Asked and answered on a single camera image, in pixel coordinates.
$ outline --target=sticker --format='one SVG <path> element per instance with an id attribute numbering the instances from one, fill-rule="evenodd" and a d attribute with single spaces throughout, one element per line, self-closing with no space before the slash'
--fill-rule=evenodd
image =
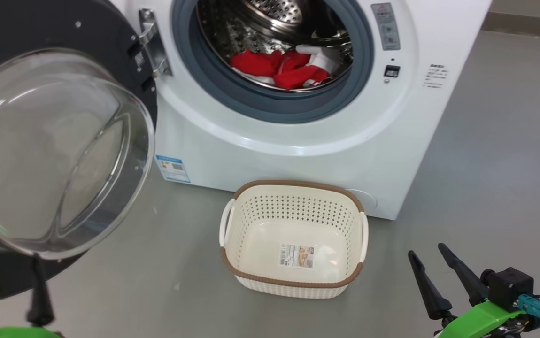
<path id="1" fill-rule="evenodd" d="M 137 63 L 137 67 L 143 66 L 145 63 L 145 56 L 143 56 L 143 52 L 139 52 L 137 56 L 134 57 L 134 62 Z"/>
<path id="2" fill-rule="evenodd" d="M 182 163 L 182 160 L 159 155 L 156 155 L 156 158 L 164 179 L 174 182 L 191 182 L 189 176 L 186 174 L 185 165 Z"/>
<path id="3" fill-rule="evenodd" d="M 371 8 L 375 13 L 375 19 L 379 26 L 383 51 L 398 51 L 401 49 L 395 13 L 393 13 L 391 4 L 388 2 L 384 4 L 374 4 Z"/>
<path id="4" fill-rule="evenodd" d="M 283 267 L 312 268 L 314 265 L 314 247 L 282 244 L 280 246 L 280 260 L 278 261 L 278 265 Z"/>
<path id="5" fill-rule="evenodd" d="M 450 71 L 446 66 L 442 64 L 431 64 L 429 66 L 429 71 L 427 71 L 424 77 L 424 83 L 422 86 L 426 88 L 442 88 L 447 80 L 447 77 L 450 75 Z"/>

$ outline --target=floor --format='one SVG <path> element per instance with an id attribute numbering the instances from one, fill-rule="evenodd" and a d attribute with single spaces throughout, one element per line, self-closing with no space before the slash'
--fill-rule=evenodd
<path id="1" fill-rule="evenodd" d="M 540 292 L 540 38 L 480 34 L 399 218 L 371 219 L 364 269 L 339 297 L 240 286 L 218 250 L 230 197 L 163 182 L 154 169 L 126 221 L 49 282 L 51 329 L 69 338 L 432 337 L 440 325 L 424 310 L 408 250 L 455 315 L 470 308 L 440 242 L 478 274 L 524 271 Z M 27 293 L 0 301 L 0 325 L 25 325 L 27 307 Z"/>

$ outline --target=laundry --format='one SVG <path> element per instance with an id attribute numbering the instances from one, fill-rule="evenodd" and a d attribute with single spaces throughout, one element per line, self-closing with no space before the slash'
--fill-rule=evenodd
<path id="1" fill-rule="evenodd" d="M 287 90 L 317 86 L 339 68 L 339 52 L 299 45 L 282 54 L 253 53 L 249 49 L 231 58 L 233 70 L 250 79 Z"/>

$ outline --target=door hinge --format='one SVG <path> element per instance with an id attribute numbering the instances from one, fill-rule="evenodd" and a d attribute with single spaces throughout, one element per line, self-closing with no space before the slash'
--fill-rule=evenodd
<path id="1" fill-rule="evenodd" d="M 162 75 L 172 75 L 170 62 L 165 48 L 163 48 L 161 36 L 159 35 L 154 11 L 149 8 L 139 9 L 139 22 L 142 30 L 139 40 L 151 59 L 151 64 L 154 68 L 153 76 L 157 78 Z"/>

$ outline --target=laundry basket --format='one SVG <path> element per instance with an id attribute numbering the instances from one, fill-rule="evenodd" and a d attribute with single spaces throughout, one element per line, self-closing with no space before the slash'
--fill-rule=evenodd
<path id="1" fill-rule="evenodd" d="M 360 271 L 368 220 L 347 190 L 286 180 L 246 184 L 224 208 L 221 254 L 249 289 L 332 298 Z"/>

